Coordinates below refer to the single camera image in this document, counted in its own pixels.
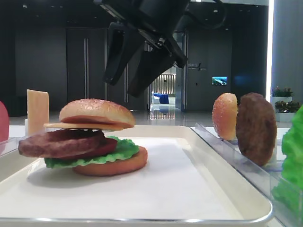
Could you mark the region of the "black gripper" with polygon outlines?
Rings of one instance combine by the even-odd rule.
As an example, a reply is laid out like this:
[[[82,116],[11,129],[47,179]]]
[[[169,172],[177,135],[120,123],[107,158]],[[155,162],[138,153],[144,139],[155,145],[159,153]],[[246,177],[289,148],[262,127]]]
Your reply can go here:
[[[164,71],[175,64],[183,68],[187,57],[173,38],[188,0],[96,0],[114,17],[108,29],[109,52],[104,81],[114,86],[133,55],[147,42],[155,49],[143,51],[128,94],[139,97]]]

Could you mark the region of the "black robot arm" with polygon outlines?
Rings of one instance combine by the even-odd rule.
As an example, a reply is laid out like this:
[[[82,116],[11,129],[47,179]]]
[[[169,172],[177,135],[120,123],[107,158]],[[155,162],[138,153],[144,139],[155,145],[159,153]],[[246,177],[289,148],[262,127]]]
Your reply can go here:
[[[221,27],[227,16],[226,6],[190,0],[96,0],[95,4],[112,15],[117,22],[108,28],[109,52],[104,81],[114,86],[133,55],[147,43],[150,51],[142,51],[135,76],[127,88],[138,97],[161,73],[176,66],[183,68],[187,57],[173,38],[173,33],[187,16],[206,29]]]

